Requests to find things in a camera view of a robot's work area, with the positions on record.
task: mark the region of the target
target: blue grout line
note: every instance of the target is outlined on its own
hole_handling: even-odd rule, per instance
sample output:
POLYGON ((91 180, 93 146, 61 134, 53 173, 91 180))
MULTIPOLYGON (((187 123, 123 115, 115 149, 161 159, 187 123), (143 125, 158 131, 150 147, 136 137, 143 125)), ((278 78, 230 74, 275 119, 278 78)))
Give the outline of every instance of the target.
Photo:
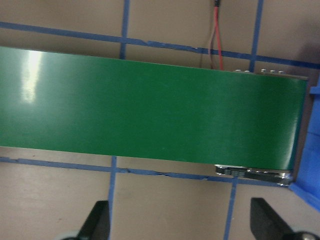
POLYGON ((255 71, 255 64, 257 59, 257 50, 258 50, 263 6, 264 6, 264 0, 258 0, 258 6, 256 9, 256 16, 255 16, 254 32, 253 32, 251 59, 250 59, 250 65, 249 65, 249 71, 252 73, 255 71))
MULTIPOLYGON (((77 164, 77 163, 65 163, 65 162, 55 162, 55 161, 23 159, 23 158, 10 159, 9 157, 0 157, 0 163, 25 164, 25 165, 41 166, 41 167, 98 171, 98 172, 111 173, 111 175, 112 175, 112 172, 115 171, 115 173, 122 173, 122 174, 127 173, 127 174, 149 175, 149 176, 167 176, 167 177, 171 177, 171 178, 191 179, 191 180, 207 180, 210 182, 223 182, 223 183, 232 183, 233 182, 232 178, 223 177, 223 176, 209 176, 209 175, 177 173, 177 172, 158 172, 158 171, 153 171, 153 170, 134 169, 134 168, 119 168, 119 167, 117 167, 117 158, 115 156, 112 157, 111 167, 87 165, 87 164, 77 164)), ((283 186, 280 186, 280 185, 278 185, 276 183, 272 183, 272 182, 250 180, 250 179, 238 179, 238 184, 268 186, 268 187, 283 187, 283 186)))
POLYGON ((110 233, 112 226, 112 216, 113 216, 113 205, 114 205, 114 195, 115 195, 115 184, 116 184, 116 174, 117 174, 117 157, 112 156, 111 161, 111 175, 110 175, 110 185, 109 185, 109 194, 108 194, 108 202, 109 202, 109 218, 110 218, 110 233))
POLYGON ((229 233, 230 233, 230 227, 231 227, 231 221, 232 221, 232 214, 233 214, 233 211, 234 211, 234 205, 235 205, 235 199, 236 199, 237 184, 238 184, 238 177, 235 176, 232 179, 232 188, 231 188, 231 193, 230 193, 228 213, 227 213, 227 216, 226 216, 226 223, 225 223, 223 240, 228 240, 229 239, 229 233))
MULTIPOLYGON (((34 33, 40 33, 40 34, 51 34, 51 35, 71 37, 71 38, 88 39, 88 40, 95 40, 95 41, 104 41, 104 42, 121 43, 121 44, 123 43, 123 44, 131 44, 131 45, 153 47, 153 48, 181 50, 181 51, 188 51, 188 52, 193 52, 193 53, 197 53, 197 54, 208 54, 208 50, 203 47, 192 47, 192 46, 185 46, 185 45, 179 45, 179 44, 163 43, 163 42, 158 42, 158 41, 143 41, 141 39, 128 38, 128 37, 110 36, 110 35, 94 34, 94 33, 87 33, 87 32, 62 30, 62 29, 56 29, 56 28, 24 25, 24 24, 3 22, 3 21, 0 21, 0 28, 34 32, 34 33)), ((216 55, 216 54, 218 54, 218 51, 211 50, 211 53, 216 55)), ((222 55, 224 57, 236 58, 236 59, 245 59, 245 60, 252 59, 251 54, 233 52, 233 51, 222 51, 222 55)), ((256 61, 281 64, 281 65, 289 65, 289 66, 295 66, 295 67, 303 67, 303 68, 309 68, 309 69, 320 69, 319 63, 296 61, 296 60, 283 59, 283 58, 277 58, 277 57, 268 57, 268 56, 257 55, 256 61)))
MULTIPOLYGON (((126 38, 128 36, 129 13, 130 13, 130 0, 124 0, 122 31, 121 31, 121 36, 123 38, 126 38)), ((127 44, 121 43, 120 59, 126 59, 126 50, 127 50, 127 44)))

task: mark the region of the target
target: green surface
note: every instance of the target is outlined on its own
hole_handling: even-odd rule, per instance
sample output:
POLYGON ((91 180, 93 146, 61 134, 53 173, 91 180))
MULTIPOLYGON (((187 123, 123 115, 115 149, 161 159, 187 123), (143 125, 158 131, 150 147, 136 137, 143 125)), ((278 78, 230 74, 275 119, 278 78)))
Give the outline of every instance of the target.
POLYGON ((292 168, 306 82, 0 47, 0 146, 292 168))

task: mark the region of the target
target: blue container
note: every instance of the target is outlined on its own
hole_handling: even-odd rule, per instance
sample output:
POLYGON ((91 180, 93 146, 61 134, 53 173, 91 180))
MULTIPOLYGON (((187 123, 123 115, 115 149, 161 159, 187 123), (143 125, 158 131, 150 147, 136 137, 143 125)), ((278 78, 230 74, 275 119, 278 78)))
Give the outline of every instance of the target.
POLYGON ((314 94, 312 114, 298 177, 290 189, 320 212, 320 78, 314 94))

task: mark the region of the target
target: red wire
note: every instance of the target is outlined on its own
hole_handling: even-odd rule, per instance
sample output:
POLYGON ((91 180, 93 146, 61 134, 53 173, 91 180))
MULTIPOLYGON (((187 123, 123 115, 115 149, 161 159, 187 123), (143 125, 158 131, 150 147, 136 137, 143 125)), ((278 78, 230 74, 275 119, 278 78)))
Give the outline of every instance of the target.
POLYGON ((218 24, 218 12, 219 12, 219 7, 215 6, 214 7, 214 23, 215 23, 216 42, 217 42, 217 46, 218 46, 220 70, 223 70, 224 64, 223 64, 222 53, 221 53, 220 32, 219 32, 219 24, 218 24))

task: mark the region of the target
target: black connector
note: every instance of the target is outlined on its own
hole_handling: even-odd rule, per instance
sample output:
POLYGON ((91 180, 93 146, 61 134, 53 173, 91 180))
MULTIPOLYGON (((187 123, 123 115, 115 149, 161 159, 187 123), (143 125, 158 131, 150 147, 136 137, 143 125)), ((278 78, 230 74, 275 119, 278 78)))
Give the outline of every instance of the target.
POLYGON ((220 6, 220 0, 214 0, 214 6, 219 7, 220 6))

